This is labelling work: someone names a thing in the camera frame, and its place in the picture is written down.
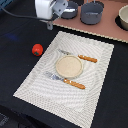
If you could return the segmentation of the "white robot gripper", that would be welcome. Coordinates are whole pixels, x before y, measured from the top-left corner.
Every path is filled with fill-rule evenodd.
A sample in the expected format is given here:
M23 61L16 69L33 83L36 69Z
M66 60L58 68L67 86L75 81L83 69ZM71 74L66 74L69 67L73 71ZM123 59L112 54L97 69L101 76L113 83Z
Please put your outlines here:
M35 0L35 10L38 18L50 20L54 14L61 16L66 7L67 0ZM53 30L53 22L47 22L47 29Z

